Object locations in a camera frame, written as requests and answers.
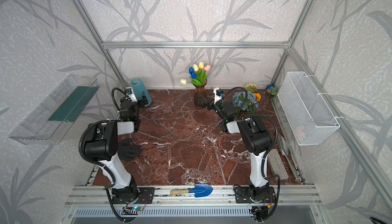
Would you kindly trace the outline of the blue hydrangea bouquet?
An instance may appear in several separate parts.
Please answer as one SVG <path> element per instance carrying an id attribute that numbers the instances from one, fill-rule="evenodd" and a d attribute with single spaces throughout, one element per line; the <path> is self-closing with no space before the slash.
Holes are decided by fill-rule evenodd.
<path id="1" fill-rule="evenodd" d="M 248 92 L 236 92 L 232 98 L 232 104 L 234 105 L 235 113 L 247 112 L 249 114 L 255 114 L 259 109 L 259 102 L 255 100 L 254 93 Z"/>

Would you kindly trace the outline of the teal ceramic vase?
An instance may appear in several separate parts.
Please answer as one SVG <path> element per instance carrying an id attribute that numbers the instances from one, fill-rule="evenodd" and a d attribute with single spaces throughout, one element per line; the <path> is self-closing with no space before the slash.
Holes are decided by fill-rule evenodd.
<path id="1" fill-rule="evenodd" d="M 134 94 L 139 101 L 143 101 L 145 106 L 150 106 L 152 98 L 145 87 L 141 78 L 134 78 L 130 81 L 130 85 L 133 88 Z"/>

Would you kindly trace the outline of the dark red glass vase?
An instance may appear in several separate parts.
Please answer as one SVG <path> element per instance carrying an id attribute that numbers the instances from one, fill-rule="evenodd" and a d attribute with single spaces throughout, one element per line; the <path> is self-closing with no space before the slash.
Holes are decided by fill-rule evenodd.
<path id="1" fill-rule="evenodd" d="M 194 87 L 195 87 L 194 103 L 197 106 L 201 107 L 204 103 L 203 99 L 207 98 L 206 90 L 205 90 L 205 86 L 206 86 L 207 82 L 208 82 L 208 80 L 206 79 L 201 86 L 194 85 Z"/>

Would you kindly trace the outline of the yellow sunflower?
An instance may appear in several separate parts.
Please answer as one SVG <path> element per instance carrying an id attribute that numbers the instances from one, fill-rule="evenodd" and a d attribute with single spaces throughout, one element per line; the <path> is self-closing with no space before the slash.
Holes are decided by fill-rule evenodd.
<path id="1" fill-rule="evenodd" d="M 245 86 L 246 91 L 251 92 L 251 93 L 256 93 L 257 88 L 258 88 L 257 85 L 254 83 L 248 83 Z"/>

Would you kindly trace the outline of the orange flower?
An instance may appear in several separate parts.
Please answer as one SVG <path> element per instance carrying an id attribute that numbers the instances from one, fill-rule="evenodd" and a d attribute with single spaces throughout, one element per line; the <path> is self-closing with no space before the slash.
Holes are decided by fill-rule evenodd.
<path id="1" fill-rule="evenodd" d="M 261 95 L 259 93 L 254 93 L 254 97 L 257 102 L 261 100 Z"/>

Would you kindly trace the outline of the blue rose stem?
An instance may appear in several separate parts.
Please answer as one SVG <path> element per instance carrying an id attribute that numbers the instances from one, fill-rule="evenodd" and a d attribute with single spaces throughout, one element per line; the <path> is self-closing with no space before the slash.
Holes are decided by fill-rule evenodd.
<path id="1" fill-rule="evenodd" d="M 268 100 L 271 100 L 278 93 L 278 89 L 274 85 L 268 85 L 266 87 L 266 92 L 268 93 Z"/>

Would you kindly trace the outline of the cream tulip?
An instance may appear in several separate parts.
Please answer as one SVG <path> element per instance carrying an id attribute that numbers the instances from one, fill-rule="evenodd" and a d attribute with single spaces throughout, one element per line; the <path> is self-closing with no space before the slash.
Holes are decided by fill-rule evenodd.
<path id="1" fill-rule="evenodd" d="M 197 72 L 197 71 L 199 70 L 199 67 L 198 67 L 198 65 L 196 65 L 196 64 L 193 64 L 193 69 L 194 69 L 194 71 L 195 71 L 195 72 Z"/>

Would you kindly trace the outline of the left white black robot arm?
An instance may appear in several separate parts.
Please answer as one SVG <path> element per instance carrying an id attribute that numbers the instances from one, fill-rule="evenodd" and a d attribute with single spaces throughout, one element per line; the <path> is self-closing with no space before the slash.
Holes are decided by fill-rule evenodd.
<path id="1" fill-rule="evenodd" d="M 101 168 L 110 180 L 113 195 L 133 198 L 139 196 L 139 189 L 122 162 L 138 157 L 142 148 L 133 145 L 129 138 L 119 141 L 118 137 L 138 130 L 139 103 L 123 100 L 119 113 L 119 120 L 89 124 L 80 138 L 79 153 L 84 160 Z"/>

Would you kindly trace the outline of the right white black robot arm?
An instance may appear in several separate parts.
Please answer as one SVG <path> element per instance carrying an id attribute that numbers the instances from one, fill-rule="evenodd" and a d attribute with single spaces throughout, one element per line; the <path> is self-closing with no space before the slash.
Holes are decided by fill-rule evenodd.
<path id="1" fill-rule="evenodd" d="M 267 177 L 266 161 L 269 152 L 275 147 L 277 138 L 272 138 L 264 120 L 268 120 L 278 134 L 274 121 L 266 115 L 250 115 L 241 120 L 235 119 L 234 105 L 227 102 L 216 102 L 209 105 L 222 119 L 223 132 L 242 136 L 243 143 L 250 153 L 251 174 L 249 184 L 250 198 L 259 201 L 269 191 L 270 178 Z"/>

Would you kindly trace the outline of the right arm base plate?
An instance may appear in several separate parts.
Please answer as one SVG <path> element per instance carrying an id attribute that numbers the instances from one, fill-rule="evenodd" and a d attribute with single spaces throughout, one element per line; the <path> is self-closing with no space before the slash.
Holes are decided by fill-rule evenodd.
<path id="1" fill-rule="evenodd" d="M 233 191 L 237 204 L 266 204 L 276 202 L 276 194 L 268 183 L 262 187 L 234 185 Z"/>

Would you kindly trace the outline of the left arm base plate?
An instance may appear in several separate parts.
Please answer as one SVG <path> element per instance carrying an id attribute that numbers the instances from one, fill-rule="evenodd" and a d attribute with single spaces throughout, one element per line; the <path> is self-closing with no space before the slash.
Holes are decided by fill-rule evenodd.
<path id="1" fill-rule="evenodd" d="M 154 187 L 140 187 L 139 192 L 131 193 L 129 189 L 112 188 L 113 204 L 151 204 L 154 198 Z"/>

